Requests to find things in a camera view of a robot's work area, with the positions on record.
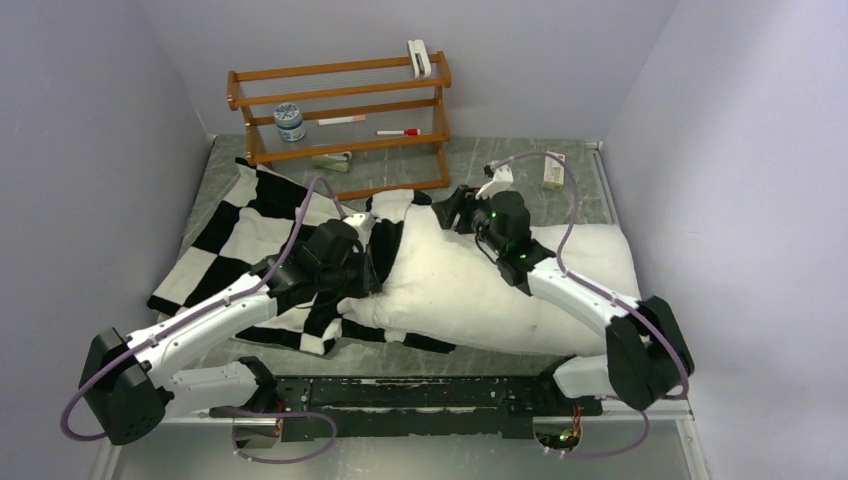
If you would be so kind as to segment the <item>white pillow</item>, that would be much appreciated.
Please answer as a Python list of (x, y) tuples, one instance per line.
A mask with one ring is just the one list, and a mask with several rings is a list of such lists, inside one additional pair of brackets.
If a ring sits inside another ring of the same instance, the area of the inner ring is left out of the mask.
[(407, 207), (382, 290), (338, 305), (344, 335), (448, 353), (592, 356), (602, 335), (574, 315), (508, 285), (471, 235), (440, 228), (428, 206)]

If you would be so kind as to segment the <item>black white checkered pillowcase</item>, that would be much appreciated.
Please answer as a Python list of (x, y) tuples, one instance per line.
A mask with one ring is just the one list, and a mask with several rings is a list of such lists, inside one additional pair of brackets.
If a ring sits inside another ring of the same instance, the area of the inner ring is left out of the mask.
[[(288, 241), (306, 187), (266, 167), (234, 161), (239, 177), (213, 214), (147, 301), (149, 309), (174, 316), (205, 301), (236, 281), (268, 256), (276, 258)], [(366, 342), (398, 342), (404, 346), (448, 354), (452, 343), (417, 333), (403, 333), (360, 323), (352, 311), (338, 312), (347, 300), (322, 293), (260, 325), (236, 334), (236, 339), (324, 356), (341, 338)]]

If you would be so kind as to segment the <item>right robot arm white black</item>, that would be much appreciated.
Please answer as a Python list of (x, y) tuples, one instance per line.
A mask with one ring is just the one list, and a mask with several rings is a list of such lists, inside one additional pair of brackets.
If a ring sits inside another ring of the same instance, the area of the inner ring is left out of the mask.
[(562, 414), (581, 397), (616, 398), (635, 410), (689, 390), (695, 365), (670, 305), (652, 296), (619, 295), (569, 270), (559, 254), (531, 234), (523, 197), (501, 191), (488, 198), (459, 186), (433, 203), (440, 227), (470, 234), (505, 282), (572, 315), (605, 339), (606, 352), (553, 364), (539, 391), (542, 406)]

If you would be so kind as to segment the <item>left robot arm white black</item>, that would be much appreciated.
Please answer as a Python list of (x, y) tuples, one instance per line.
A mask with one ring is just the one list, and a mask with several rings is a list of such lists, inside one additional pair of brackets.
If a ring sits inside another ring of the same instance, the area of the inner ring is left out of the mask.
[(89, 346), (75, 401), (84, 400), (106, 438), (130, 444), (164, 419), (201, 410), (261, 416), (281, 408), (278, 381), (256, 357), (188, 369), (212, 347), (312, 302), (377, 291), (368, 245), (372, 215), (330, 219), (285, 259), (267, 257), (209, 299), (153, 327), (122, 335), (109, 328)]

